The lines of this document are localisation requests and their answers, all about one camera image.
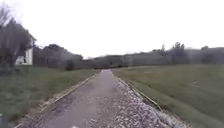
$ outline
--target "grass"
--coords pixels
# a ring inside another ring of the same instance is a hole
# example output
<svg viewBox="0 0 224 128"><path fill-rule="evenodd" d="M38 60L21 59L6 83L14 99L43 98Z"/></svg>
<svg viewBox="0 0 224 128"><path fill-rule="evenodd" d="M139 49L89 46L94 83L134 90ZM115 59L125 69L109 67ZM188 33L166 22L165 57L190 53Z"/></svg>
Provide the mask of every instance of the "grass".
<svg viewBox="0 0 224 128"><path fill-rule="evenodd" d="M193 127L224 127L224 65L131 67L114 73Z"/></svg>
<svg viewBox="0 0 224 128"><path fill-rule="evenodd" d="M95 74L96 70L61 71L48 68L20 67L20 72L0 76L0 113L10 122L23 117L69 86Z"/></svg>

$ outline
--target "overcast sky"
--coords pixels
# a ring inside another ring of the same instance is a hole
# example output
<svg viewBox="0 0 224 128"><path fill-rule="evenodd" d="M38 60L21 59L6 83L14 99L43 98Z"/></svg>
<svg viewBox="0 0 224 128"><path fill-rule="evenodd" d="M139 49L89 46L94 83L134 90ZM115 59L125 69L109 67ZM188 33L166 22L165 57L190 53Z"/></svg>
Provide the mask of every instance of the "overcast sky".
<svg viewBox="0 0 224 128"><path fill-rule="evenodd" d="M45 46L84 57L150 51L175 42L224 46L223 0L5 0Z"/></svg>

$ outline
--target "white building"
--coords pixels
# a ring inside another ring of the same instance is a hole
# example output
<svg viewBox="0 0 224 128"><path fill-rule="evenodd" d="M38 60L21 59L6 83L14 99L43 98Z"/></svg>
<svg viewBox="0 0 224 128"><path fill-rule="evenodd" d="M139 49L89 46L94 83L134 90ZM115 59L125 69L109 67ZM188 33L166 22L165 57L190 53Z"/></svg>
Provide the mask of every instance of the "white building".
<svg viewBox="0 0 224 128"><path fill-rule="evenodd" d="M35 41L36 39L33 36L31 36L30 44L32 46ZM23 56L18 56L15 65L33 65L33 48L26 50Z"/></svg>

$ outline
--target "road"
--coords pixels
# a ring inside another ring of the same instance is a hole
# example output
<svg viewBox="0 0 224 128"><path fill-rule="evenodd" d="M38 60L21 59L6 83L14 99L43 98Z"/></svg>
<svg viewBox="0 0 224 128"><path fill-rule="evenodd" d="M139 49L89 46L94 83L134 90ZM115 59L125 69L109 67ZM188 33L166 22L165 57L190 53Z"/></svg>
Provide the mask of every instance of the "road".
<svg viewBox="0 0 224 128"><path fill-rule="evenodd" d="M79 87L34 128L178 128L181 122L145 104L110 70Z"/></svg>

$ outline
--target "treeline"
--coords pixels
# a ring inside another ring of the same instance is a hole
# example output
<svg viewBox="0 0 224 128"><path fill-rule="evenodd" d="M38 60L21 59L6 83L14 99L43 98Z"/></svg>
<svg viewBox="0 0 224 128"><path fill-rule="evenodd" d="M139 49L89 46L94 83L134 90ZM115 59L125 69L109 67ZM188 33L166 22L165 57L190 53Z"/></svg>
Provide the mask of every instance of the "treeline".
<svg viewBox="0 0 224 128"><path fill-rule="evenodd" d="M120 68L147 65L176 64L224 64L224 48L186 49L184 44L175 43L171 49L154 49L126 55L108 55L87 60L89 66L95 69Z"/></svg>
<svg viewBox="0 0 224 128"><path fill-rule="evenodd" d="M57 44L50 44L43 49L33 48L34 66L61 68L66 70L80 69L83 57L73 54Z"/></svg>
<svg viewBox="0 0 224 128"><path fill-rule="evenodd" d="M34 65L75 69L109 69L129 66L176 65L176 64L223 64L224 48L186 49L184 44L175 43L171 49L126 55L108 55L84 60L81 55L68 52L64 48L52 44L40 49L34 47Z"/></svg>

